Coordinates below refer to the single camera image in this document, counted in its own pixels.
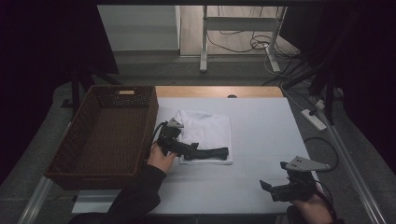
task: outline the brown woven basket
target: brown woven basket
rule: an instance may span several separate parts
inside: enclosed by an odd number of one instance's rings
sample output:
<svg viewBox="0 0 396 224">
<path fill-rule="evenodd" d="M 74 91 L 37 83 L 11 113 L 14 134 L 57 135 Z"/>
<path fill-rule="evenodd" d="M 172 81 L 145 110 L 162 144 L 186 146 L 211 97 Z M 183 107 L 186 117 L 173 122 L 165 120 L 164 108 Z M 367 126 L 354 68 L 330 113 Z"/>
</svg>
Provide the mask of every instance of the brown woven basket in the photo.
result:
<svg viewBox="0 0 396 224">
<path fill-rule="evenodd" d="M 63 189 L 122 189 L 141 171 L 157 113 L 155 87 L 92 86 L 45 176 Z"/>
</svg>

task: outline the white table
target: white table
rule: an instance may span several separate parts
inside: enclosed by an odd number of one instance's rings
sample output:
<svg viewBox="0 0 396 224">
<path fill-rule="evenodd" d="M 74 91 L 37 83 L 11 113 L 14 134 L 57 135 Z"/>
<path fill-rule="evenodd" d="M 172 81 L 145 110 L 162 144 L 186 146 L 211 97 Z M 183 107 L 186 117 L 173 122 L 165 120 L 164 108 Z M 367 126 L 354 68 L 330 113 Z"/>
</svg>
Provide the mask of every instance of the white table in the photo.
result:
<svg viewBox="0 0 396 224">
<path fill-rule="evenodd" d="M 281 161 L 308 158 L 286 98 L 159 98 L 157 124 L 178 109 L 229 116 L 233 165 L 179 165 L 176 159 L 159 191 L 152 214 L 279 214 L 289 203 L 274 203 L 259 180 L 289 183 Z M 118 190 L 82 190 L 73 213 L 106 212 Z"/>
</svg>

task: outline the wall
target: wall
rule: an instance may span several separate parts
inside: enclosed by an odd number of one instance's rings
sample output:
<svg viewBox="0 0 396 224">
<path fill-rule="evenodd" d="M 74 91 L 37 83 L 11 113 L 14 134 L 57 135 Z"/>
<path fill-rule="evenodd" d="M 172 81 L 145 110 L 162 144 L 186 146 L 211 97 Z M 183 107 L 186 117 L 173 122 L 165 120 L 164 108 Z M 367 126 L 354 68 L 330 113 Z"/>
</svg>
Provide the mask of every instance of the wall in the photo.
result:
<svg viewBox="0 0 396 224">
<path fill-rule="evenodd" d="M 179 6 L 98 6 L 117 50 L 179 49 Z"/>
</svg>

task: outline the white towel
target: white towel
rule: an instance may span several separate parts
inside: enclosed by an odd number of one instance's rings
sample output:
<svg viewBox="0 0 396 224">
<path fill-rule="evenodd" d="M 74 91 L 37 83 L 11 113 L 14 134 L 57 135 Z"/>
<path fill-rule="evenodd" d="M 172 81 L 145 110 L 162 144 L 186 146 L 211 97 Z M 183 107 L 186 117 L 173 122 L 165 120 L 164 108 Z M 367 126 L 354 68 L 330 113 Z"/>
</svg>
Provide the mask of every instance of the white towel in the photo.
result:
<svg viewBox="0 0 396 224">
<path fill-rule="evenodd" d="M 198 149 L 212 149 L 227 147 L 229 155 L 227 160 L 192 160 L 186 161 L 180 157 L 180 164 L 232 164 L 231 119 L 227 116 L 207 114 L 205 112 L 179 110 L 175 120 L 181 122 L 184 128 L 178 136 L 178 141 L 191 144 L 199 143 Z"/>
</svg>

